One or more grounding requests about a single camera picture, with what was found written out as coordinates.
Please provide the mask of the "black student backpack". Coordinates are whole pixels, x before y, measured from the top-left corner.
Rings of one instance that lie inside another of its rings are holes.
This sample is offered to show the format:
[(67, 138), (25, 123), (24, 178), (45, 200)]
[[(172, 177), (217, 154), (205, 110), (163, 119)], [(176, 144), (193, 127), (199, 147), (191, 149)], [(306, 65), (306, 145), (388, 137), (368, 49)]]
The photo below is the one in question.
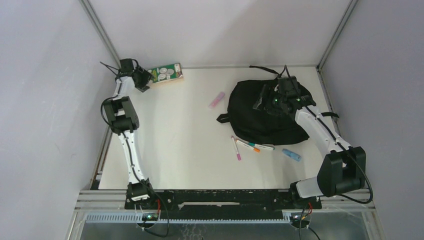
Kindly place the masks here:
[[(254, 144), (281, 146), (308, 140), (310, 136), (295, 122), (295, 115), (276, 116), (268, 114), (265, 109), (253, 109), (263, 85), (275, 87), (278, 85), (278, 79), (295, 77), (290, 74), (284, 75), (283, 72), (278, 73), (267, 67), (263, 70), (275, 74), (276, 77), (268, 80), (239, 81), (229, 96), (227, 112), (219, 115), (216, 120), (221, 124), (230, 123), (237, 137)], [(310, 91), (301, 83), (299, 84), (301, 93), (312, 97)], [(311, 108), (315, 105), (312, 97), (312, 105), (307, 107)]]

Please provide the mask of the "green cover book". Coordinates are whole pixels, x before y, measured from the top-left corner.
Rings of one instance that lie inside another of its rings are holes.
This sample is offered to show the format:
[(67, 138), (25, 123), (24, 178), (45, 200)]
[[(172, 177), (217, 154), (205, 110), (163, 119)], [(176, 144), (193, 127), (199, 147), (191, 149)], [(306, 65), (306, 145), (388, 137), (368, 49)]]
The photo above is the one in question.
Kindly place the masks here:
[(154, 67), (149, 69), (148, 72), (152, 75), (152, 79), (147, 84), (151, 88), (184, 79), (182, 66), (179, 62)]

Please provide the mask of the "blue correction tape dispenser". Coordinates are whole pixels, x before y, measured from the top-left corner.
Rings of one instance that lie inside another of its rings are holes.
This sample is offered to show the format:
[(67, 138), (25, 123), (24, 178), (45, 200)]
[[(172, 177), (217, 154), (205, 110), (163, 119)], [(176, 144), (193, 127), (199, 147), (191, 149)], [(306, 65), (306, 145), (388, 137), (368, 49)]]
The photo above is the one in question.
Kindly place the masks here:
[(297, 162), (300, 162), (302, 160), (302, 157), (299, 154), (297, 154), (297, 153), (295, 153), (295, 152), (293, 152), (289, 149), (283, 148), (282, 153), (285, 154), (287, 157), (289, 157), (289, 158), (291, 158), (291, 159), (293, 159)]

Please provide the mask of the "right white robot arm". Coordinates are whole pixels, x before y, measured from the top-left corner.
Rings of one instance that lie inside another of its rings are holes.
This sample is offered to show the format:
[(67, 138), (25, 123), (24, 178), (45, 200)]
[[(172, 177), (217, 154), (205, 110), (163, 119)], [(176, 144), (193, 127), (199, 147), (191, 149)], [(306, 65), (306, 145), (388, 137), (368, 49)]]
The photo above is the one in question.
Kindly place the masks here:
[(276, 86), (265, 84), (253, 109), (290, 117), (313, 140), (323, 157), (317, 176), (292, 184), (289, 203), (293, 207), (302, 208), (312, 197), (341, 196), (369, 184), (364, 149), (352, 147), (325, 124), (325, 114), (310, 95), (301, 94), (295, 78), (279, 78)]

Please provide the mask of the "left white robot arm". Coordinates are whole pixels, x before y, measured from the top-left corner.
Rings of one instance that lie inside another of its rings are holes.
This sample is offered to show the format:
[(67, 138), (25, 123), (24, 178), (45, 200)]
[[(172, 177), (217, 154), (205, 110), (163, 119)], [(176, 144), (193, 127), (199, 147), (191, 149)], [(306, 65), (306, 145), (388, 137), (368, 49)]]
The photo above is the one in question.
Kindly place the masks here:
[(149, 178), (141, 166), (141, 153), (138, 145), (140, 121), (130, 98), (133, 90), (145, 92), (152, 74), (141, 67), (136, 59), (119, 60), (120, 68), (103, 65), (115, 74), (116, 87), (111, 97), (100, 104), (100, 115), (110, 130), (117, 135), (124, 151), (128, 173), (126, 197), (149, 209), (156, 203), (157, 196), (152, 190)]

